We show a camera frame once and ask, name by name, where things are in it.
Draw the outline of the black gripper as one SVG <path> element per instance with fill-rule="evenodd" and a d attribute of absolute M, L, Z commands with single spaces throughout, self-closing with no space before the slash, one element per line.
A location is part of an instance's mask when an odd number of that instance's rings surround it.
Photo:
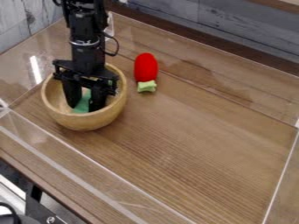
<path fill-rule="evenodd" d="M 56 59 L 53 77 L 61 81 L 63 92 L 68 105 L 75 108 L 81 99 L 81 89 L 91 88 L 88 111 L 93 112 L 105 107 L 107 92 L 96 85 L 103 81 L 112 82 L 113 92 L 117 91 L 119 76 L 105 65 L 105 44 L 71 44 L 71 59 Z"/>

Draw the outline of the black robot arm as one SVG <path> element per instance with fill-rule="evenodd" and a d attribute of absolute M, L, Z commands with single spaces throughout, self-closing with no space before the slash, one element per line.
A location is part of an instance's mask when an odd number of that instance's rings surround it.
<path fill-rule="evenodd" d="M 68 105 L 75 109 L 83 93 L 89 90 L 88 111 L 107 106 L 107 99 L 117 93 L 119 75 L 107 68 L 105 56 L 115 57 L 107 51 L 105 40 L 117 40 L 105 32 L 108 13 L 104 0 L 52 0 L 63 9 L 69 28 L 71 60 L 56 59 L 53 78 L 61 82 Z"/>

